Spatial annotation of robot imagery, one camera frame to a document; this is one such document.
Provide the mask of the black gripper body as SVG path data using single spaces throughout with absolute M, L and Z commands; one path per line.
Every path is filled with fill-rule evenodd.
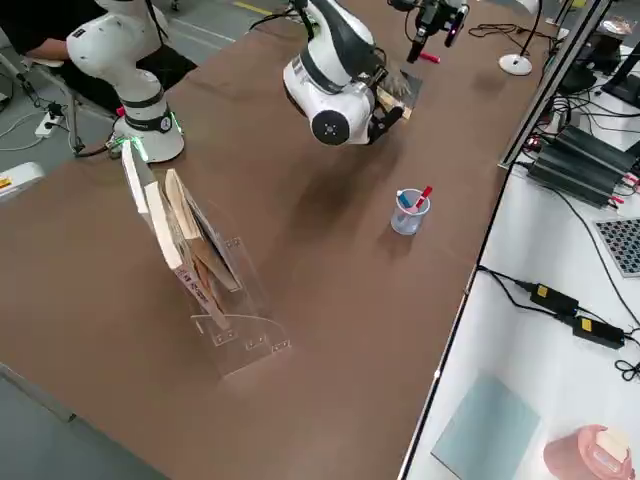
M 437 33 L 442 26 L 443 7 L 439 0 L 424 0 L 417 14 L 417 30 L 423 33 Z
M 372 83 L 367 90 L 367 98 L 370 104 L 370 115 L 367 124 L 368 131 L 382 131 L 384 128 L 384 110 L 381 109 L 378 100 L 377 87 L 377 83 Z

